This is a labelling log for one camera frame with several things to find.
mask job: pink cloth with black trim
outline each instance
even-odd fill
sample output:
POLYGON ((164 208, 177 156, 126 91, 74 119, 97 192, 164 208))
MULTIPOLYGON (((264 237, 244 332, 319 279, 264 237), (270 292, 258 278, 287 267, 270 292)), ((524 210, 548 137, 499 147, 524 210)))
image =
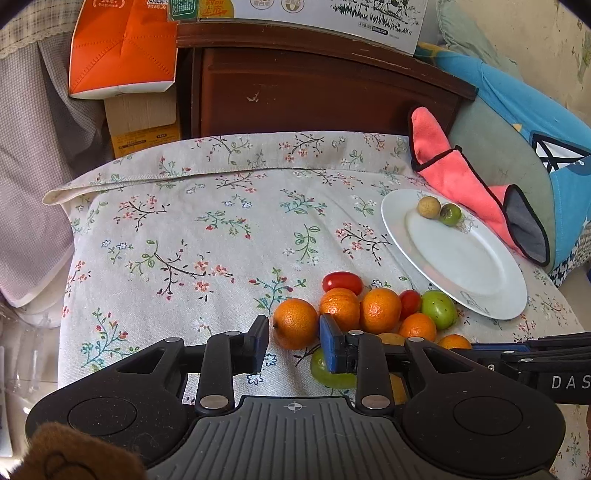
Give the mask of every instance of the pink cloth with black trim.
POLYGON ((409 115, 413 170, 450 200, 475 212, 513 250, 537 265, 550 262, 548 237, 514 184, 487 186, 462 154, 452 148, 433 114, 417 107, 409 115))

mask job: red cherry tomato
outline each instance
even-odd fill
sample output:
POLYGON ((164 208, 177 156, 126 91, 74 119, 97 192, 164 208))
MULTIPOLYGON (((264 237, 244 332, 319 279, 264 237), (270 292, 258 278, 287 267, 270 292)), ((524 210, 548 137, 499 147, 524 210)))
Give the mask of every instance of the red cherry tomato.
POLYGON ((400 302, 402 303, 400 320, 404 320, 421 309, 421 294, 416 290, 405 290, 400 294, 400 302))
POLYGON ((351 272, 332 272, 322 279, 322 290, 329 291, 333 288, 346 288, 359 295, 363 290, 363 282, 351 272))

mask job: cardboard box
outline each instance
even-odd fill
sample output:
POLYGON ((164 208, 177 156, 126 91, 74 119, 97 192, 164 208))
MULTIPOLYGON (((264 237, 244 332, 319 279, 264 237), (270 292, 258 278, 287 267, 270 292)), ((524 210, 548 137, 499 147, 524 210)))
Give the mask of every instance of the cardboard box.
POLYGON ((181 139, 181 127, 177 121, 172 125, 146 128, 121 135, 111 135, 115 158, 124 157, 146 148, 176 142, 181 139))
POLYGON ((105 112, 116 158, 181 139, 174 86, 105 99, 105 112))

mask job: orange box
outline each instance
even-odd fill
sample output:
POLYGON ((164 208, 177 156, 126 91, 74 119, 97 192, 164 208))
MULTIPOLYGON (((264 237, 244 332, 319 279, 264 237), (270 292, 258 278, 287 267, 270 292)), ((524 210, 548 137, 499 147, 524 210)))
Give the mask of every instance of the orange box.
POLYGON ((174 83, 177 24, 167 0, 85 0, 70 52, 70 96, 163 92, 174 83))

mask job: green fruit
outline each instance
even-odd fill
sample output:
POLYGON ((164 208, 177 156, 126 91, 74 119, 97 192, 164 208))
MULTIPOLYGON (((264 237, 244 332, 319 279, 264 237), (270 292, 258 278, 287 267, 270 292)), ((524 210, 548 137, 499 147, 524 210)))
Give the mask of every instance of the green fruit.
POLYGON ((325 387, 335 388, 337 390, 350 390, 355 388, 357 376, 353 374, 332 374, 324 360, 324 352, 319 348, 312 354, 310 360, 310 372, 312 377, 325 387))
POLYGON ((458 205, 446 203, 439 211, 439 221, 447 226, 456 226, 462 220, 462 211, 458 205))
POLYGON ((421 313, 427 315, 435 323, 437 330, 451 327, 457 319, 457 310, 453 300, 438 290, 429 290, 423 294, 421 313))

